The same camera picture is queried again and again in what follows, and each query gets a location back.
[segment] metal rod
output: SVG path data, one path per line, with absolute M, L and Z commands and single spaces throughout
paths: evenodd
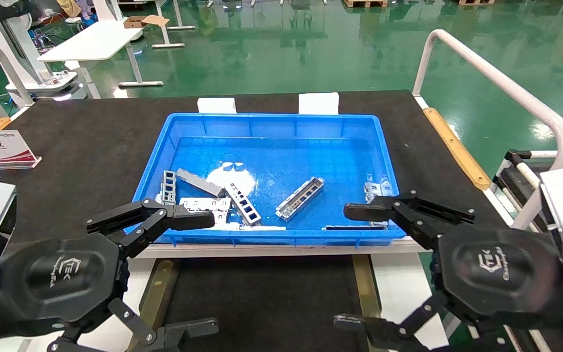
M 4 54 L 2 49 L 0 49 L 0 64 L 4 68 L 4 71 L 6 71 L 9 79 L 12 81 L 10 83 L 12 83 L 18 90 L 19 95 L 23 99 L 23 103 L 25 103 L 25 106 L 29 107 L 30 105 L 34 104 L 34 101 L 32 100 L 31 96 L 29 96 L 29 93 L 27 92 L 27 89 L 25 89 L 23 82 L 19 78 L 16 71 L 14 71 L 12 64 L 10 63 L 10 61 L 8 60 L 6 54 Z
M 179 4 L 177 0 L 173 0 L 173 6 L 175 8 L 175 17 L 177 18 L 177 26 L 183 27 L 184 24 L 181 22 L 181 14 L 179 13 Z
M 516 169 L 520 171 L 520 173 L 525 177 L 525 180 L 527 180 L 527 182 L 529 182 L 534 187 L 534 189 L 539 187 L 540 178 L 538 178 L 538 176 L 536 176 L 536 173 L 529 168 L 529 165 L 527 165 L 526 163 L 518 163 L 516 165 Z
M 125 45 L 125 47 L 127 48 L 127 55 L 130 57 L 131 69 L 134 70 L 136 82 L 143 83 L 143 76 L 140 74 L 140 69 L 138 68 L 138 63 L 136 62 L 136 56 L 134 56 L 134 49 L 132 49 L 129 42 Z
M 460 54 L 462 58 L 466 59 L 473 67 L 478 69 L 484 76 L 489 78 L 500 89 L 505 91 L 516 102 L 521 104 L 527 111 L 532 113 L 536 118 L 541 120 L 547 127 L 553 131 L 557 140 L 557 158 L 553 162 L 551 169 L 563 168 L 563 118 L 554 112 L 550 107 L 534 97 L 531 93 L 518 85 L 504 73 L 499 71 L 496 67 L 492 66 L 489 62 L 484 60 L 481 56 L 469 49 L 454 38 L 451 34 L 443 29 L 436 29 L 429 34 L 423 49 L 423 55 L 420 59 L 418 66 L 418 73 L 416 74 L 416 81 L 414 82 L 414 89 L 412 94 L 420 96 L 420 89 L 425 80 L 425 73 L 427 73 L 427 66 L 429 65 L 429 58 L 431 57 L 433 44 L 436 39 L 442 40 L 456 53 Z M 539 191 L 536 190 L 527 203 L 523 206 L 522 212 L 516 216 L 513 228 L 524 229 L 534 219 L 536 214 L 541 210 L 541 199 Z
M 531 158 L 555 158 L 557 150 L 531 150 Z

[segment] table leg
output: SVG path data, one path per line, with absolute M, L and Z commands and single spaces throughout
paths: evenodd
M 101 99 L 97 86 L 94 85 L 92 78 L 90 76 L 89 69 L 92 67 L 92 62 L 80 62 L 80 74 L 86 81 L 87 91 L 92 96 L 93 99 Z
M 173 6 L 175 8 L 175 18 L 177 18 L 177 26 L 166 27 L 166 29 L 195 29 L 195 26 L 184 26 L 181 22 L 181 14 L 179 13 L 179 4 L 177 0 L 173 0 Z
M 127 48 L 127 55 L 130 57 L 131 69 L 134 70 L 134 76 L 136 76 L 136 82 L 121 82 L 119 83 L 120 88 L 127 87 L 160 87 L 164 85 L 162 81 L 146 81 L 143 82 L 143 77 L 140 74 L 140 69 L 138 68 L 138 63 L 136 62 L 136 56 L 134 56 L 134 49 L 132 49 L 131 44 L 127 43 L 125 46 Z
M 158 16 L 160 17 L 164 17 L 162 16 L 162 5 L 164 4 L 163 1 L 155 1 L 156 3 L 156 10 L 158 10 Z M 152 44 L 152 48 L 157 49 L 157 48 L 167 48 L 167 47 L 182 47 L 184 46 L 184 43 L 171 43 L 168 40 L 168 32 L 166 31 L 166 26 L 162 26 L 160 27 L 161 31 L 162 31 L 162 36 L 164 37 L 164 44 Z

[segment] white desk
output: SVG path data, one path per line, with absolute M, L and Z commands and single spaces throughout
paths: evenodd
M 66 42 L 54 47 L 38 57 L 41 62 L 80 62 L 80 72 L 87 81 L 89 93 L 93 98 L 101 98 L 99 91 L 92 82 L 89 72 L 94 62 L 107 60 L 122 47 L 127 47 L 131 67 L 136 76 L 136 82 L 121 82 L 119 87 L 158 87 L 164 85 L 162 81 L 143 82 L 143 78 L 136 62 L 136 56 L 130 40 L 138 35 L 142 28 L 124 28 L 120 21 L 100 21 L 79 32 Z
M 158 16 L 164 17 L 162 15 L 162 6 L 166 4 L 167 0 L 153 0 L 153 1 L 156 3 L 156 10 L 158 11 Z M 181 22 L 181 14 L 179 13 L 179 4 L 177 0 L 173 0 L 173 8 L 175 9 L 175 18 L 177 18 L 177 26 L 160 27 L 160 29 L 162 29 L 162 36 L 164 37 L 165 42 L 164 44 L 153 44 L 152 47 L 154 49 L 184 46 L 184 43 L 171 43 L 168 40 L 167 29 L 195 29 L 195 26 L 184 26 L 184 24 Z

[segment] white block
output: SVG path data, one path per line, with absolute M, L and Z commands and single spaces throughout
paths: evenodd
M 399 324 L 431 296 L 432 291 L 418 254 L 372 254 L 371 262 L 382 302 L 382 318 Z M 431 349 L 449 344 L 438 314 L 415 336 Z
M 299 94 L 299 114 L 338 114 L 338 93 Z
M 199 113 L 236 113 L 234 98 L 199 98 Z

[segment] wooden pallet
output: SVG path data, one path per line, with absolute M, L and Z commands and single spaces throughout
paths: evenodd
M 388 0 L 344 0 L 348 7 L 386 7 Z
M 456 0 L 460 5 L 492 5 L 494 0 Z

